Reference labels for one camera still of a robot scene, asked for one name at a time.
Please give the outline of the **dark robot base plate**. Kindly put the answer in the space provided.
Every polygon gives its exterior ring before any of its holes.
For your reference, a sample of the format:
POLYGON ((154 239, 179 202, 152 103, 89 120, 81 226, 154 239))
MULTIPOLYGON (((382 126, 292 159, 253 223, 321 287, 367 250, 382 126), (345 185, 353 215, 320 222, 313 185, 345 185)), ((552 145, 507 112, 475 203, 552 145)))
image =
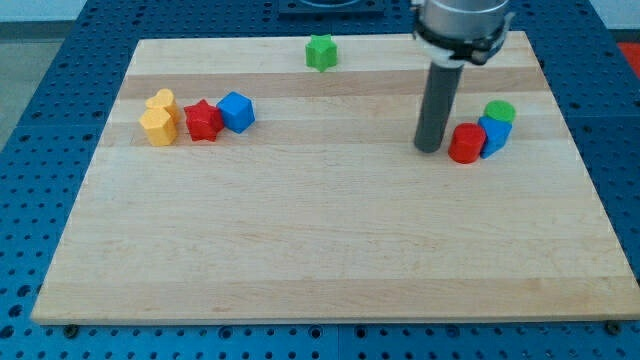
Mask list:
POLYGON ((383 14, 385 0, 277 0, 279 15, 360 15, 383 14))

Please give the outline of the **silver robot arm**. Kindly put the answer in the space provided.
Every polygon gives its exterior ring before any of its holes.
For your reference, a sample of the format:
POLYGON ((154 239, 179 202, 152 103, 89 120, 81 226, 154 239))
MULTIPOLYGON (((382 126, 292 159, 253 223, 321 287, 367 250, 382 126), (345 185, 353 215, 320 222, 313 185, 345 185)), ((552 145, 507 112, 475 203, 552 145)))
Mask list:
POLYGON ((502 48, 515 13, 509 0, 419 0, 414 37, 443 68, 482 66, 502 48))

